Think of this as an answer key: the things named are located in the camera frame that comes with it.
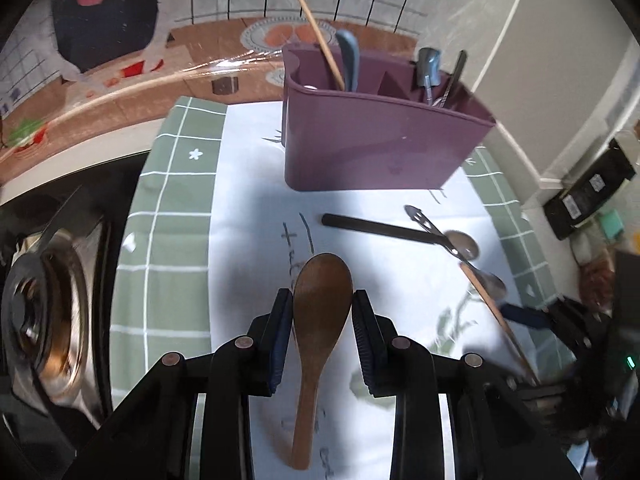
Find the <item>wooden chopstick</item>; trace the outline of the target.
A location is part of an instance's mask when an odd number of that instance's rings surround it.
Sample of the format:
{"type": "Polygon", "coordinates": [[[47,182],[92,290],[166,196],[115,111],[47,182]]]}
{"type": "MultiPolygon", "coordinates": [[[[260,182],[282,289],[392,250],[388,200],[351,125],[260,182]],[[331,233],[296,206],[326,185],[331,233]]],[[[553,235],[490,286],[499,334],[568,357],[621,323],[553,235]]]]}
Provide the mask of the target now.
{"type": "Polygon", "coordinates": [[[465,274],[465,276],[468,278],[470,283],[473,285],[473,287],[476,289],[476,291],[480,295],[480,298],[483,299],[484,303],[486,304],[489,311],[496,319],[503,333],[506,335],[506,338],[510,340],[512,347],[514,348],[516,354],[518,355],[518,359],[520,360],[522,367],[524,367],[524,370],[526,370],[526,374],[528,375],[530,382],[535,386],[539,386],[540,381],[538,379],[536,372],[532,367],[532,364],[530,364],[529,359],[527,359],[525,352],[523,351],[522,347],[518,343],[518,338],[516,338],[515,334],[513,333],[513,330],[511,330],[511,327],[502,316],[500,310],[498,309],[497,304],[495,303],[494,298],[492,298],[489,295],[489,292],[485,287],[485,283],[480,279],[480,274],[477,272],[477,270],[475,270],[472,266],[470,266],[467,263],[462,262],[459,264],[459,266],[462,272],[465,274]]]}
{"type": "Polygon", "coordinates": [[[326,64],[328,64],[329,66],[329,69],[334,77],[337,88],[339,88],[340,90],[345,90],[346,86],[345,86],[345,81],[342,76],[342,73],[335,62],[335,58],[332,54],[332,51],[329,48],[329,44],[326,42],[326,40],[322,35],[322,31],[318,25],[318,22],[314,18],[314,14],[312,14],[310,7],[306,3],[306,0],[297,0],[297,1],[300,5],[300,10],[303,11],[305,18],[309,23],[309,26],[314,32],[314,36],[317,39],[319,49],[322,52],[324,59],[326,60],[326,64]]]}

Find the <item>brown wooden spoon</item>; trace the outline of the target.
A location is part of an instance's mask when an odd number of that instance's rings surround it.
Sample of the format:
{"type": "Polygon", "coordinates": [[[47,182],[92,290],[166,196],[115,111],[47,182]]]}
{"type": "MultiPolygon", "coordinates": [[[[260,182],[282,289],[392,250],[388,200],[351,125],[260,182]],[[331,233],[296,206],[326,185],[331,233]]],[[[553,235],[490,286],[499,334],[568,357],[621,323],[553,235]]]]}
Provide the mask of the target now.
{"type": "Polygon", "coordinates": [[[299,272],[293,294],[293,324],[300,359],[300,388],[291,466],[310,466],[320,377],[345,326],[352,304],[352,276],[346,263],[325,252],[299,272]]]}

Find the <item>black handled ladle spoon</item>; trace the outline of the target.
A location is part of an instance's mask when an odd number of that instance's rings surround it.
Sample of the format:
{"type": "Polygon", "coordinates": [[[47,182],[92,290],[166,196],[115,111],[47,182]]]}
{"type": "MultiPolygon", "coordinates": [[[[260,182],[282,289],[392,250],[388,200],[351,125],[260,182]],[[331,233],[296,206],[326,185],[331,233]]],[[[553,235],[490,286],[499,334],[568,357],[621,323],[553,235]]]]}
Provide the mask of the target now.
{"type": "Polygon", "coordinates": [[[402,226],[391,226],[390,224],[386,223],[346,217],[342,216],[341,214],[324,214],[321,217],[321,223],[324,226],[330,226],[331,228],[335,229],[349,230],[360,233],[398,238],[398,240],[411,240],[412,242],[442,246],[436,240],[436,237],[434,237],[434,235],[428,234],[424,230],[418,231],[403,228],[402,226]]]}

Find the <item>grey slotted spoon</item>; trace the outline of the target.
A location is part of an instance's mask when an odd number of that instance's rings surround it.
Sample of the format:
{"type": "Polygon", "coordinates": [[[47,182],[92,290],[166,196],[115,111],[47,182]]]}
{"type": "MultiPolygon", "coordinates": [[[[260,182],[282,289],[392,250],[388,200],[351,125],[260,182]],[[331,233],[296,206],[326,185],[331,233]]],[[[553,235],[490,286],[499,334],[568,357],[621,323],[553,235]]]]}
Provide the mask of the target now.
{"type": "Polygon", "coordinates": [[[439,104],[439,100],[434,98],[434,89],[440,85],[441,59],[442,54],[437,49],[424,47],[419,50],[416,83],[424,89],[423,101],[429,106],[439,104]]]}

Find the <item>blue-grey plastic spoon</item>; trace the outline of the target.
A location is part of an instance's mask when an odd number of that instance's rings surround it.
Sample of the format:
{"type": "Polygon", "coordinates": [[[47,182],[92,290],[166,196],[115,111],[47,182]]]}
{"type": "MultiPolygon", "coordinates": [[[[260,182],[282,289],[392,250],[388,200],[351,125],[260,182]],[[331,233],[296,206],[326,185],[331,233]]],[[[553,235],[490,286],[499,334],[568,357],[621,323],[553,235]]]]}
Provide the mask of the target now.
{"type": "Polygon", "coordinates": [[[355,35],[347,29],[339,29],[335,38],[341,50],[345,90],[356,92],[358,88],[360,49],[355,35]]]}

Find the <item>small white round spoon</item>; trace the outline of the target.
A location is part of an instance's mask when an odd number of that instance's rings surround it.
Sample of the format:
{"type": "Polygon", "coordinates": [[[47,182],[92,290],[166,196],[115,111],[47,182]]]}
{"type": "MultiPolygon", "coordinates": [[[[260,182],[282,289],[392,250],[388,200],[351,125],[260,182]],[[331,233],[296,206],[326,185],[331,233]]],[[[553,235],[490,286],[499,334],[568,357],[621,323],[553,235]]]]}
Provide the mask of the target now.
{"type": "Polygon", "coordinates": [[[428,234],[434,235],[443,248],[446,248],[451,255],[458,258],[472,271],[477,281],[483,285],[493,300],[500,301],[506,298],[506,285],[503,281],[495,274],[477,269],[472,263],[480,256],[480,248],[474,238],[456,230],[443,233],[421,209],[412,205],[405,205],[404,209],[410,220],[416,222],[428,234]]]}

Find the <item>steel spoon black handle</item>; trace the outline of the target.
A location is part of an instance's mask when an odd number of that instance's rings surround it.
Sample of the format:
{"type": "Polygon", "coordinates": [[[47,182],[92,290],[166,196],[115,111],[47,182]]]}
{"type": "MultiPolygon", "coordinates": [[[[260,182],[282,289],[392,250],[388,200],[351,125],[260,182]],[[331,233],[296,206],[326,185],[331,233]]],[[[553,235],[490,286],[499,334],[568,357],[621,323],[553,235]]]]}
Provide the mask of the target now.
{"type": "Polygon", "coordinates": [[[467,60],[468,52],[466,52],[465,50],[461,50],[458,54],[457,62],[454,66],[454,71],[451,73],[448,80],[447,87],[445,91],[442,92],[442,95],[434,103],[435,106],[444,108],[447,105],[449,99],[454,96],[454,92],[457,90],[457,86],[460,82],[467,60]]]}

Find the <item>chili jar yellow lid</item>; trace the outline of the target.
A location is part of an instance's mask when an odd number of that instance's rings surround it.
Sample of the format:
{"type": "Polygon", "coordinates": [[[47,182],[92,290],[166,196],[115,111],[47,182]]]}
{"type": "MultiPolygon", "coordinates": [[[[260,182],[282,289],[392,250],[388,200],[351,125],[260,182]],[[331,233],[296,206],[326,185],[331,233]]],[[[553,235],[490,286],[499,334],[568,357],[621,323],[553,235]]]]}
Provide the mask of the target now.
{"type": "Polygon", "coordinates": [[[579,298],[591,312],[610,312],[613,305],[615,269],[613,253],[601,250],[579,266],[579,298]]]}

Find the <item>small jar teal lid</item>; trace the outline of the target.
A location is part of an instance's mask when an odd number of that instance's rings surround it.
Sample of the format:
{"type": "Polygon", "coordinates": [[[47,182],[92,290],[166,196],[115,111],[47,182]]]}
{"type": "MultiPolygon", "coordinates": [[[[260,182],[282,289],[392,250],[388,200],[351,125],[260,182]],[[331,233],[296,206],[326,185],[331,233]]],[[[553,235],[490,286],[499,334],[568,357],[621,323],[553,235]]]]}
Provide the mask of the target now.
{"type": "Polygon", "coordinates": [[[616,209],[598,212],[570,236],[570,250],[575,261],[585,266],[597,260],[623,232],[624,224],[616,209]]]}

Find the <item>dark soy sauce bottle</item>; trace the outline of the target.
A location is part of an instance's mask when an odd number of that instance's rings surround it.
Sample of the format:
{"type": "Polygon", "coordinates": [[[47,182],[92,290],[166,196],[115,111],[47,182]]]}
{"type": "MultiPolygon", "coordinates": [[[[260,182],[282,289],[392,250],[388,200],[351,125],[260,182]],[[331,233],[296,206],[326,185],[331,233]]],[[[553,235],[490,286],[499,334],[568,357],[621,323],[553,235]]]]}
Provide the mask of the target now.
{"type": "Polygon", "coordinates": [[[631,156],[637,153],[638,141],[612,139],[606,150],[569,188],[555,194],[542,210],[553,234],[566,240],[590,219],[627,181],[637,174],[631,156]]]}

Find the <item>green white checkered tablecloth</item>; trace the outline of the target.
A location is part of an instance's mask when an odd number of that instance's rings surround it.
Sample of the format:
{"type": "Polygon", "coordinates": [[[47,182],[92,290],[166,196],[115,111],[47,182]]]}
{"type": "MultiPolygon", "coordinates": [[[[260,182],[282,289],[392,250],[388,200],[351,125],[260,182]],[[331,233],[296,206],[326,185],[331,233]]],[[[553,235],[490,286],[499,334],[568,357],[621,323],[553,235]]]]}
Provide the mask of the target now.
{"type": "Polygon", "coordinates": [[[101,429],[107,479],[574,479],[478,353],[426,341],[466,279],[419,243],[328,228],[413,192],[284,180],[276,102],[183,96],[145,162],[115,294],[115,365],[140,380],[101,429]]]}

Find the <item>purple plastic utensil holder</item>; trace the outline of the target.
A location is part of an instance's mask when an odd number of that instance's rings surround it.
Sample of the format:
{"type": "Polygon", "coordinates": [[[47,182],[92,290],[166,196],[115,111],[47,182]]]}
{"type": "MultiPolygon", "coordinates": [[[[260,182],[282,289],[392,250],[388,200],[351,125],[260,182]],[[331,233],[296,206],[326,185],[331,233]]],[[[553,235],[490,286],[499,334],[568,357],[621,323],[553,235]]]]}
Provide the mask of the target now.
{"type": "Polygon", "coordinates": [[[440,188],[496,124],[464,84],[427,105],[406,58],[363,51],[348,92],[318,47],[288,44],[282,56],[284,178],[295,191],[440,188]]]}

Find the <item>black gas stove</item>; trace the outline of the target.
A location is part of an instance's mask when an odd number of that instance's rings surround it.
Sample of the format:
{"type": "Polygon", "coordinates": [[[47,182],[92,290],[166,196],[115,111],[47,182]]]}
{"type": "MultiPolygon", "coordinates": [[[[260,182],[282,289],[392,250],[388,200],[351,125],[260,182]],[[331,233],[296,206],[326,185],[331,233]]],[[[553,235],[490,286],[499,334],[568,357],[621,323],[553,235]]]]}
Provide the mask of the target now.
{"type": "Polygon", "coordinates": [[[2,478],[62,478],[112,414],[116,266],[144,162],[102,162],[1,207],[2,478]]]}

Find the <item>cartoon kitchen wall sticker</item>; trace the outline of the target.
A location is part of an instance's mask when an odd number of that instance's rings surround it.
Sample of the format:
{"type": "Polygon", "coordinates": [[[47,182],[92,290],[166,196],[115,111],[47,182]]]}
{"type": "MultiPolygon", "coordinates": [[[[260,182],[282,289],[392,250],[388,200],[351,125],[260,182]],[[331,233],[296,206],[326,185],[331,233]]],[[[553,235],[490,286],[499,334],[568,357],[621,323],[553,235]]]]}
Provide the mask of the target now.
{"type": "Polygon", "coordinates": [[[1,15],[1,177],[72,146],[163,117],[179,96],[224,102],[276,93],[259,76],[287,42],[352,30],[408,53],[437,0],[18,0],[1,15]]]}

